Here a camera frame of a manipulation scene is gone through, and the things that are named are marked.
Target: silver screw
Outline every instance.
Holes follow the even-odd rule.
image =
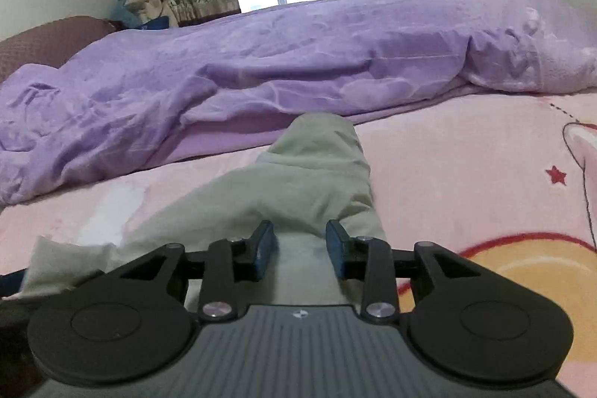
[[[301,309],[297,310],[296,312],[293,312],[293,316],[297,319],[304,319],[309,316],[309,313],[306,310]]]
[[[366,310],[367,314],[370,316],[382,319],[384,317],[393,316],[394,312],[396,312],[396,307],[387,302],[376,302],[374,304],[369,304]]]
[[[203,313],[210,317],[224,317],[232,312],[230,304],[225,302],[210,302],[203,306]]]

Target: brown pillow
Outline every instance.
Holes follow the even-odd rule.
[[[60,68],[88,44],[116,31],[108,21],[74,16],[0,41],[0,83],[27,63]]]

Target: gray ribbed surface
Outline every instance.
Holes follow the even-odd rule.
[[[238,322],[207,326],[159,375],[110,390],[45,383],[33,398],[569,398],[556,382],[515,391],[469,388],[421,364],[392,328],[346,307],[252,306]]]

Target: star print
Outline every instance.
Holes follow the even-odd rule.
[[[551,169],[546,169],[545,172],[547,172],[547,174],[549,174],[549,177],[551,177],[552,184],[557,184],[561,182],[566,186],[565,172],[560,171],[556,166],[552,166]]]

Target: gray-green fabric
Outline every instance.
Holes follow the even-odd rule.
[[[369,165],[350,122],[327,114],[297,118],[255,163],[180,198],[109,252],[105,248],[40,242],[23,290],[37,293],[36,281],[46,287],[49,283],[64,285],[56,268],[58,264],[58,268],[68,270],[63,263],[72,262],[72,251],[79,262],[86,257],[93,260],[88,270],[111,270],[168,242],[183,243],[187,251],[198,251],[222,238],[248,237],[264,219],[274,224],[279,252],[264,282],[238,285],[240,297],[250,303],[287,305],[358,300],[352,293],[355,288],[341,287],[336,281],[324,240],[330,219],[339,219],[352,236],[384,238],[373,207]],[[53,264],[44,253],[52,255]],[[50,279],[48,272],[54,274]],[[197,295],[198,286],[191,286],[186,303],[189,308]]]

